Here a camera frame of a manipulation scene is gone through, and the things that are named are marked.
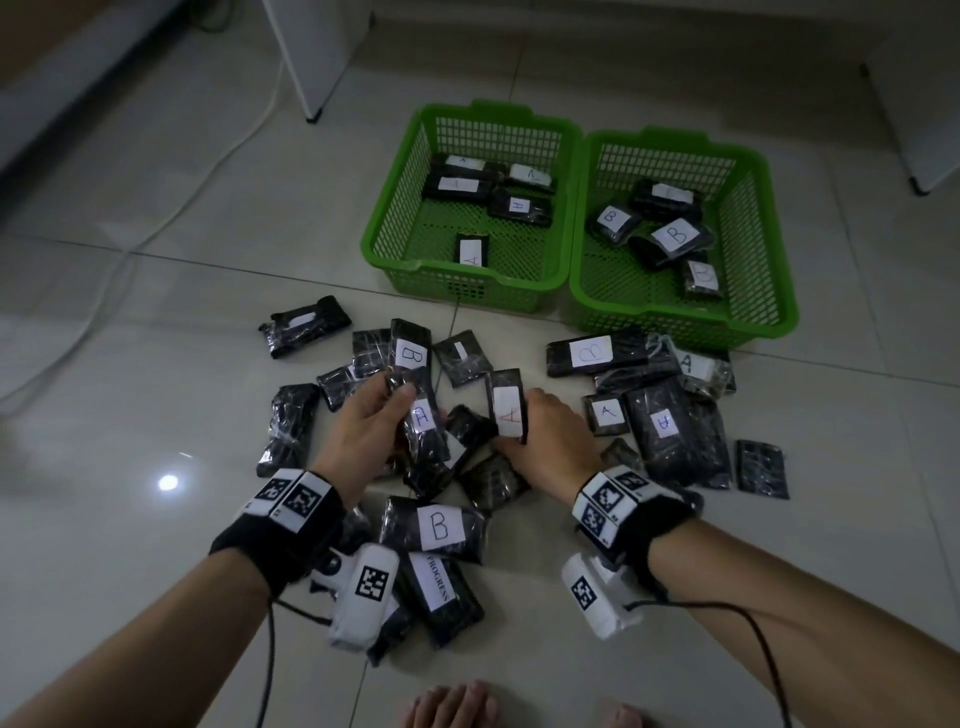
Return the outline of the person's right hand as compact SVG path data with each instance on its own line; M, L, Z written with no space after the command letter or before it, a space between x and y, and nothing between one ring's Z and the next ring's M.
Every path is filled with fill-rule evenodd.
M528 434L525 466L510 465L531 487L571 509L582 487L602 469L586 421L555 394L525 392Z

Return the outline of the person's left hand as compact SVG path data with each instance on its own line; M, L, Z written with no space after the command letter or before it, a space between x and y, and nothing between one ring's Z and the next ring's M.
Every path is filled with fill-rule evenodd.
M307 470L332 486L350 511L383 471L409 411L381 411L386 400L387 372L367 379L349 397Z

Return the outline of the person's right forearm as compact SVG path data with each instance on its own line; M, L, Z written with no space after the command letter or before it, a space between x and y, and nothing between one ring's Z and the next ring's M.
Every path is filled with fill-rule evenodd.
M805 728L960 728L960 653L891 613L697 518L648 563L675 601L750 612Z

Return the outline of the person's left forearm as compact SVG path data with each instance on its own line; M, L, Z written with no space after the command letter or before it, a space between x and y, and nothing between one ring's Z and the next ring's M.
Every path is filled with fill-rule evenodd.
M0 728L196 728L267 618L271 596L241 551L206 556Z

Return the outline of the green plastic basket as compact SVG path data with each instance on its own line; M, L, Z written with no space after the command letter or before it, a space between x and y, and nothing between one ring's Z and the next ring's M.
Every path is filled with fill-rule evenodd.
M399 293L474 308L536 313L570 275L582 129L570 119L538 115L522 104L475 100L428 103L405 132L361 241L364 260ZM436 153L549 172L556 193L550 227L491 217L488 204L423 200ZM489 235L488 268L453 261L459 234Z
M737 349L790 334L799 321L774 190L765 157L751 148L675 127L603 129L582 142L568 293L559 319L605 334L630 324L669 334L681 347ZM627 244L589 232L606 207L623 209L642 178L698 195L706 251L722 297L685 293L678 261L643 265Z

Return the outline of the pile of black packets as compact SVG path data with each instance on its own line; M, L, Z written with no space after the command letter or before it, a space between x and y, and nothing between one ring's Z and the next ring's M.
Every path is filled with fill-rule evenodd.
M271 314L270 321L261 324L258 331L267 340L270 356L283 358L313 341L344 331L352 324L352 319L342 310L336 297L327 296L306 307ZM342 367L329 372L329 376L324 375L327 379L318 379L318 384L285 385L280 388L271 405L272 439L257 465L259 478L270 476L270 486L274 486L275 481L278 484L293 483L295 478L304 475L302 468L281 466L299 466L306 462L306 438L313 425L320 395L342 395L336 401L335 397L328 399L332 411L340 407L356 387L366 382L360 376L363 367L366 367L364 371L367 374L387 371L390 338L390 327L358 332L354 335L354 367ZM454 387L477 380L485 383L486 373L495 371L471 331L464 331L432 345L432 349ZM701 443L705 437L702 422L687 410L689 403L682 387L678 389L679 421L668 407L647 411L650 410L648 406L642 412L641 405L652 405L653 397L653 394L644 394L642 389L634 387L627 392L625 403L621 403L623 397L614 390L606 391L606 394L598 391L599 400L595 404L598 407L614 406L614 414L623 408L621 414L626 417L625 422L638 428L638 442L642 441L641 435L646 437L653 433L654 440L673 438L676 443L671 441L671 445L679 447L680 460L688 456L693 458L692 465L683 465L692 474L681 473L674 478L661 473L655 476L654 481L662 486L666 496L676 497L689 509L695 510L693 501L680 486L708 480L713 472L711 468L714 465L719 468L724 464L722 458L717 456L720 459L715 458L714 463L707 457L709 453ZM427 501L433 499L435 490L443 490L448 480L461 478L457 474L462 471L461 466L469 456L498 436L490 417L482 417L469 407L458 407L449 411L445 423L438 423L433 418L439 412L436 399L418 394L411 417L405 420L404 427L409 426L405 430L410 449L407 455L412 458L414 470L418 473L433 473L436 470L439 473L434 478L438 480L436 487L429 483L423 486L426 494L422 493L421 496Z

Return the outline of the person's bare foot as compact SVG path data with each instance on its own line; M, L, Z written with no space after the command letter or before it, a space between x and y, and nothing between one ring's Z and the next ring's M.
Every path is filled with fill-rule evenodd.
M591 713L590 728L663 728L642 707L613 698L598 699Z
M500 708L487 683L437 685L414 698L401 728L498 728Z

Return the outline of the white cabinet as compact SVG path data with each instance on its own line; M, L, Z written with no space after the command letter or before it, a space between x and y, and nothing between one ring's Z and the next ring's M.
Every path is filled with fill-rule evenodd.
M375 23L374 0L261 0L309 124Z

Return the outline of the white furniture panel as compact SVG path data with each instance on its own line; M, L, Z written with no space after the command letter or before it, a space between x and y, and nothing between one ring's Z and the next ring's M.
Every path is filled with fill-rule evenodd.
M960 10L896 30L867 57L908 182L926 197L960 172Z

